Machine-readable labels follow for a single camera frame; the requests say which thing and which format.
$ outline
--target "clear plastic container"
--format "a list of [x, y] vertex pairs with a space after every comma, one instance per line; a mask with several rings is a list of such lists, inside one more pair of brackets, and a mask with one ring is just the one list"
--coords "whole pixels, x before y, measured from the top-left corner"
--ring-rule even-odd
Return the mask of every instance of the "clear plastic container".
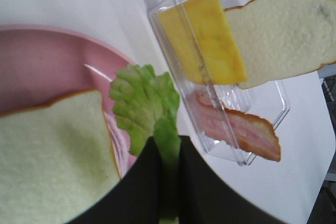
[[[181, 98], [187, 108], [193, 126], [204, 151], [210, 155], [236, 161], [239, 165], [249, 165], [255, 154], [240, 149], [235, 132], [230, 124], [225, 108], [255, 114], [270, 121], [274, 129], [278, 127], [289, 111], [289, 100], [281, 81], [271, 81], [255, 88], [242, 90], [237, 85], [214, 85], [211, 73], [206, 65], [202, 50], [195, 37], [188, 14], [183, 3], [187, 0], [163, 0], [149, 11], [149, 20], [159, 41]], [[250, 0], [221, 0], [224, 8], [240, 6]], [[167, 35], [161, 26], [157, 14], [170, 8], [176, 8], [180, 19], [172, 26], [183, 27], [189, 46], [197, 60], [204, 85], [195, 84], [187, 78]], [[205, 135], [202, 114], [195, 103], [195, 94], [206, 93], [213, 106], [216, 126], [226, 132], [227, 139], [219, 141]]]

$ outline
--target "ham slice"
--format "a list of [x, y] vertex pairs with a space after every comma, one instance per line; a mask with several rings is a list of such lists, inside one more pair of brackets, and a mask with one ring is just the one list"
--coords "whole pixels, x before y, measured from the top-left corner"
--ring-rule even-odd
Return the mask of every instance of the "ham slice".
[[[193, 97], [192, 101], [198, 110], [205, 134], [230, 144], [222, 121], [208, 94], [204, 90], [199, 90], [193, 94]], [[237, 110], [225, 109], [225, 111], [241, 149], [269, 160], [280, 161], [279, 138], [269, 121]]]

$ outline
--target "white surface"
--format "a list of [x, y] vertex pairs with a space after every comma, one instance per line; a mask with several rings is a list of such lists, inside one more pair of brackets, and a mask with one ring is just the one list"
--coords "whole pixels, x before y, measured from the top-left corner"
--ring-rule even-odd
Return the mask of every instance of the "white surface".
[[[146, 17], [159, 0], [0, 0], [0, 24], [59, 26], [94, 36], [139, 64], [167, 70]], [[249, 167], [206, 156], [240, 194], [287, 223], [306, 223], [335, 150], [335, 136], [316, 72], [285, 80], [291, 110], [277, 134], [282, 161], [256, 158]], [[180, 109], [178, 128], [190, 134]]]

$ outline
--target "bread slice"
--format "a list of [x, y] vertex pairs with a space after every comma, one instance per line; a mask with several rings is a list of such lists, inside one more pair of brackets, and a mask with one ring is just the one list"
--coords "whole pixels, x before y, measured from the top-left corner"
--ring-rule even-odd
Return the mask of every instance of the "bread slice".
[[99, 91], [0, 116], [1, 223], [65, 223], [119, 180]]
[[336, 62], [336, 0], [253, 0], [226, 16], [248, 75], [240, 88]]

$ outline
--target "lettuce leaf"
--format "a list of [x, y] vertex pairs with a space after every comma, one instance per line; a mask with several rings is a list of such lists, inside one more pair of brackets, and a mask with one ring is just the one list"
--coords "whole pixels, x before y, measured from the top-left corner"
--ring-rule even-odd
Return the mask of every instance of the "lettuce leaf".
[[128, 64], [117, 72], [110, 97], [117, 126], [131, 136], [130, 153], [138, 156], [150, 136], [162, 160], [160, 223], [177, 223], [177, 176], [181, 139], [176, 128], [180, 95], [166, 72], [156, 76], [151, 65]]
[[176, 129], [180, 96], [167, 72], [156, 76], [151, 65], [128, 64], [112, 81], [110, 97], [115, 100], [113, 113], [117, 126], [131, 136], [130, 153], [135, 156], [153, 135], [160, 118]]

